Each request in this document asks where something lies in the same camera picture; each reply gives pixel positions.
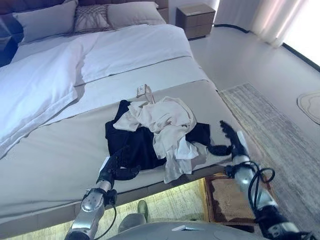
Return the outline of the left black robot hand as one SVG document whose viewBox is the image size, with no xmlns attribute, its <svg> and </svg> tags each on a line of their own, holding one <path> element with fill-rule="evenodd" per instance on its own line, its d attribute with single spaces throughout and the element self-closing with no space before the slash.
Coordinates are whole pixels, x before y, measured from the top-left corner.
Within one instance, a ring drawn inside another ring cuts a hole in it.
<svg viewBox="0 0 320 240">
<path fill-rule="evenodd" d="M 139 165 L 134 167 L 124 166 L 124 160 L 128 156 L 129 149 L 128 146 L 125 146 L 106 157 L 99 170 L 96 183 L 107 181 L 113 185 L 114 181 L 131 180 L 139 174 L 141 170 Z"/>
</svg>

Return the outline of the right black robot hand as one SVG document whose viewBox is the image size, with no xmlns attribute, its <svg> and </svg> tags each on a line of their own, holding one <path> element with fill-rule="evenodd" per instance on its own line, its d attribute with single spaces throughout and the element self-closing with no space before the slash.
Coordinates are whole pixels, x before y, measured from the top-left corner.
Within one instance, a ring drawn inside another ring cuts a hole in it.
<svg viewBox="0 0 320 240">
<path fill-rule="evenodd" d="M 248 161 L 250 159 L 249 149 L 241 130 L 235 131 L 231 125 L 221 120 L 220 127 L 225 134 L 225 137 L 230 140 L 231 159 L 241 158 Z"/>
</svg>

